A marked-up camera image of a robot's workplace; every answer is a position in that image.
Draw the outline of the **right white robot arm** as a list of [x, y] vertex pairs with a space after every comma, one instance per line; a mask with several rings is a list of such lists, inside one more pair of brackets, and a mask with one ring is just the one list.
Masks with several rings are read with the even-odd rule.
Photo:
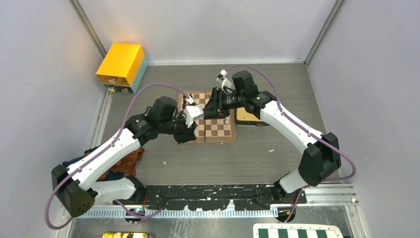
[[341, 167], [338, 138], [333, 133], [323, 134], [303, 123], [285, 109], [276, 96], [259, 90], [248, 71], [233, 74], [232, 81], [226, 76], [225, 70], [217, 76], [221, 86], [212, 89], [204, 107], [204, 118], [222, 119], [230, 110], [244, 108], [279, 131], [302, 155], [298, 167], [274, 183], [278, 202], [288, 203], [295, 191], [319, 185]]

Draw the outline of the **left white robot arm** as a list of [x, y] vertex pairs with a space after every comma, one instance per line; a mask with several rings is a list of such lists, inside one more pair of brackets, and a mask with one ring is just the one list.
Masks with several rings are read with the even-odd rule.
[[105, 187], [112, 191], [112, 199], [126, 199], [133, 205], [144, 200], [144, 191], [127, 178], [113, 185], [98, 179], [118, 161], [139, 149], [159, 134], [173, 135], [179, 144], [196, 140], [195, 121], [204, 112], [191, 96], [186, 97], [186, 106], [177, 110], [177, 102], [166, 96], [155, 100], [142, 114], [131, 116], [122, 129], [88, 156], [67, 167], [57, 165], [52, 169], [52, 187], [56, 197], [72, 217], [86, 213], [101, 196]]

